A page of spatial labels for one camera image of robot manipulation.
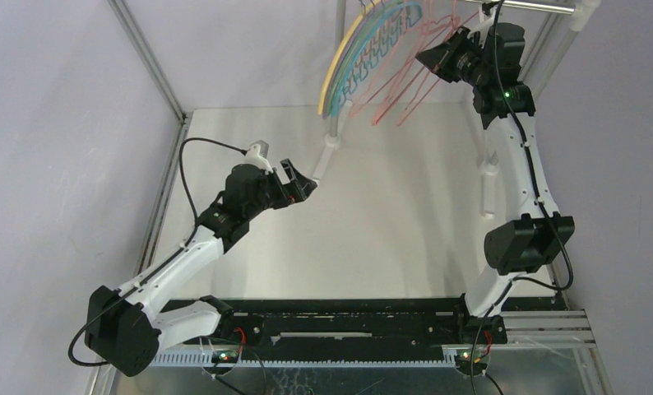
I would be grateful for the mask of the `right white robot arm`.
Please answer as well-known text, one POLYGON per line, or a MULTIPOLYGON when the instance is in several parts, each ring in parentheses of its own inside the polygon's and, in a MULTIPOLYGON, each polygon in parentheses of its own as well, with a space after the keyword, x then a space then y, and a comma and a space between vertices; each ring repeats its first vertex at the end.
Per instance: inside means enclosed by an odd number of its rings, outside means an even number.
POLYGON ((573 217, 561 214, 544 176, 534 96, 519 78, 524 34, 521 26, 500 22, 481 40, 461 26, 416 56, 441 80, 471 86, 473 108, 498 156, 504 183, 506 221, 485 235, 486 266, 463 295, 465 312, 452 322, 463 342, 482 336, 484 318, 499 314, 517 283, 534 282, 534 273, 564 254, 575 231, 573 217))

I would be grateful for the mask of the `pink wire hanger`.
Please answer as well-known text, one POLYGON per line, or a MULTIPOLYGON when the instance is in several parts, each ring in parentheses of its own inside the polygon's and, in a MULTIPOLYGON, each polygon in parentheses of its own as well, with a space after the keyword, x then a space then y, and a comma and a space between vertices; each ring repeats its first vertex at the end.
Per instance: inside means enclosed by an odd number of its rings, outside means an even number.
POLYGON ((403 63, 405 50, 400 47, 398 53, 394 53, 396 44, 406 37, 408 29, 418 25, 423 19, 422 1, 404 1, 402 7, 396 9, 378 31, 379 38, 384 39, 387 52, 380 54, 380 48, 376 47, 366 51, 364 55, 364 66, 368 75, 360 83, 366 84, 365 91, 353 101, 350 107, 349 117, 354 119, 363 112, 368 105, 375 104, 377 107, 382 102, 384 94, 376 96, 368 103, 367 100, 376 91, 377 85, 373 81, 376 77, 388 80, 403 63))
MULTIPOLYGON (((461 1, 457 1, 457 12, 461 17, 462 25, 465 22, 468 22, 470 19, 473 19, 474 16, 469 18, 464 18, 464 13, 459 11, 461 1)), ((442 1, 442 5, 439 6, 436 4, 435 12, 439 15, 447 14, 448 7, 446 7, 445 1, 442 1)), ((417 109, 417 107, 422 103, 422 101, 429 95, 432 89, 435 87, 436 82, 432 81, 430 73, 424 69, 424 71, 419 75, 417 81, 410 87, 410 89, 405 93, 405 95, 400 99, 397 104, 403 103, 404 109, 402 109, 396 117, 396 126, 402 126, 405 121, 412 115, 412 113, 417 109)))
POLYGON ((417 64, 415 55, 443 40, 449 39, 462 25, 457 12, 457 1, 445 1, 447 14, 439 16, 436 10, 438 1, 422 1, 423 19, 414 28, 408 29, 406 36, 412 35, 415 41, 404 46, 408 50, 405 61, 399 66, 392 77, 385 81, 367 100, 369 103, 387 88, 387 94, 372 118, 372 125, 377 126, 390 110, 400 101, 410 87, 417 81, 425 67, 417 64))

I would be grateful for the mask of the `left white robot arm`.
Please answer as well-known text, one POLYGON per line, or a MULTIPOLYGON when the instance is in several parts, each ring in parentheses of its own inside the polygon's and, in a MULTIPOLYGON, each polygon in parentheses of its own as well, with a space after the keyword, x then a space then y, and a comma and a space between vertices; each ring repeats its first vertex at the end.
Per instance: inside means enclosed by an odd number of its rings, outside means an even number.
POLYGON ((226 255, 266 210, 306 201, 318 183, 300 174, 288 159, 281 161, 288 183, 274 170, 251 163, 236 165, 225 188, 195 220, 189 238, 163 262, 110 289, 100 286, 90 296, 85 345, 127 377, 144 371, 162 351, 209 337, 227 342, 235 330, 230 307, 204 296, 181 308, 166 310, 175 292, 201 269, 226 255))

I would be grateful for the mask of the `yellow wavy hanger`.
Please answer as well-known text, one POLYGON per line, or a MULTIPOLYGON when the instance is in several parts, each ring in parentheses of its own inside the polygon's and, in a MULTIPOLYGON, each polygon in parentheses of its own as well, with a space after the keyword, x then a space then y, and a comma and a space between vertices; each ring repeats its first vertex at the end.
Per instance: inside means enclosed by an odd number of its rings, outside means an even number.
POLYGON ((337 44, 320 93, 317 113, 324 119, 338 115, 348 96, 364 79, 357 74, 364 64, 362 57, 366 50, 377 41, 383 6, 383 1, 365 5, 337 44))

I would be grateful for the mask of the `red wire hanger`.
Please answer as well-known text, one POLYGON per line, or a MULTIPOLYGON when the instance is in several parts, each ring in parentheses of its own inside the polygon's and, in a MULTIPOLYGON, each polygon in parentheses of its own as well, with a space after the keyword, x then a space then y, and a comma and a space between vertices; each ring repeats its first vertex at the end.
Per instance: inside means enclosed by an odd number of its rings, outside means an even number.
POLYGON ((371 97, 374 99, 384 94, 382 102, 371 118, 373 126, 380 124, 399 103, 404 103, 405 107, 396 116, 396 124, 400 126, 406 121, 433 89, 431 86, 425 86, 428 79, 427 72, 425 67, 417 63, 416 54, 450 38, 463 24, 462 16, 458 11, 458 1, 423 1, 422 8, 422 21, 406 31, 406 37, 401 39, 394 49, 394 53, 398 53, 400 47, 405 50, 403 63, 388 80, 385 81, 380 77, 373 80, 377 89, 371 97))

